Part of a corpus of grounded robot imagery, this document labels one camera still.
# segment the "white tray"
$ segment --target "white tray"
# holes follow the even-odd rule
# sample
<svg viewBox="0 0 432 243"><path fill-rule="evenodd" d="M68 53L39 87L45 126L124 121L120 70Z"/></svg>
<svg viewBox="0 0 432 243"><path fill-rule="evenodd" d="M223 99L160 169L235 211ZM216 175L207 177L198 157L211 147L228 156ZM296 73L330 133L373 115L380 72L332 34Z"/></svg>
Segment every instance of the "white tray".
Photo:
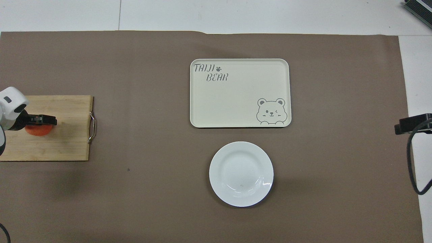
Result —
<svg viewBox="0 0 432 243"><path fill-rule="evenodd" d="M288 126L288 63L283 59L194 60L190 120L197 128Z"/></svg>

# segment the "cartoon bear drawing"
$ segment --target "cartoon bear drawing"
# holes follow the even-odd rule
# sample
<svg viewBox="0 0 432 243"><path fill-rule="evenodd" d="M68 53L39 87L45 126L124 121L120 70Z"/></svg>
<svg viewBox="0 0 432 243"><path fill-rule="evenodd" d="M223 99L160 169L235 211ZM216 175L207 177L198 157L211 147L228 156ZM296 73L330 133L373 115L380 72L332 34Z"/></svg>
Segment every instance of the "cartoon bear drawing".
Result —
<svg viewBox="0 0 432 243"><path fill-rule="evenodd" d="M276 101L258 100L257 119L261 124L283 124L288 115L285 112L285 100L282 98Z"/></svg>

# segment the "white surface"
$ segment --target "white surface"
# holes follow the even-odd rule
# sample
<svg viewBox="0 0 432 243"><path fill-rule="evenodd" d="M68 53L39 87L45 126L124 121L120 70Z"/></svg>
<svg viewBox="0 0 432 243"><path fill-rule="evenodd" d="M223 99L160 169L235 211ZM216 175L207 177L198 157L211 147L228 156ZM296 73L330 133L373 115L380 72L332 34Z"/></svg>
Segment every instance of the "white surface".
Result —
<svg viewBox="0 0 432 243"><path fill-rule="evenodd" d="M399 37L410 116L432 113L432 36ZM432 134L413 139L417 187L422 190L432 179ZM423 238L432 242L432 190L419 196Z"/></svg>
<svg viewBox="0 0 432 243"><path fill-rule="evenodd" d="M233 142L216 152L209 178L220 199L236 207L247 207L261 201L270 191L273 165L257 145Z"/></svg>
<svg viewBox="0 0 432 243"><path fill-rule="evenodd" d="M402 0L122 0L120 30L430 35Z"/></svg>
<svg viewBox="0 0 432 243"><path fill-rule="evenodd" d="M198 128L286 127L291 122L283 59L196 59L190 120Z"/></svg>
<svg viewBox="0 0 432 243"><path fill-rule="evenodd" d="M0 0L0 31L194 30L206 33L432 35L402 0L46 1ZM410 115L431 112L432 37L400 38ZM431 166L431 136L414 137L419 187ZM432 243L432 192L420 199L424 242Z"/></svg>
<svg viewBox="0 0 432 243"><path fill-rule="evenodd" d="M0 0L0 31L117 30L119 0Z"/></svg>

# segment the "orange ball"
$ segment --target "orange ball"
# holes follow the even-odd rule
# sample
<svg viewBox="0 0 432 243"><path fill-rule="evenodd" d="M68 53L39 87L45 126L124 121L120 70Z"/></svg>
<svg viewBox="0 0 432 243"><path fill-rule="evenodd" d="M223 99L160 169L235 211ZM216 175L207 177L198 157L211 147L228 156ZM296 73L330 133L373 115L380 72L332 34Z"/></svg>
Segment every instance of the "orange ball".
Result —
<svg viewBox="0 0 432 243"><path fill-rule="evenodd" d="M53 125L27 125L25 131L34 136L45 136L53 129Z"/></svg>

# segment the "brown mat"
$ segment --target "brown mat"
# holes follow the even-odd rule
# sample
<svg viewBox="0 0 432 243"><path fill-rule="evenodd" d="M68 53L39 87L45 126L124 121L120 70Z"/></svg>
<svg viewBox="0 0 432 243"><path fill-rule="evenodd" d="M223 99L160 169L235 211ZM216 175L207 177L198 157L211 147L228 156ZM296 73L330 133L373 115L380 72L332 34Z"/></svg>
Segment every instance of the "brown mat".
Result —
<svg viewBox="0 0 432 243"><path fill-rule="evenodd" d="M197 58L282 58L292 123L198 129ZM88 162L1 162L0 221L14 242L422 242L405 161L398 38L199 32L3 32L2 88L92 95ZM250 208L212 191L210 161L249 141L275 181Z"/></svg>

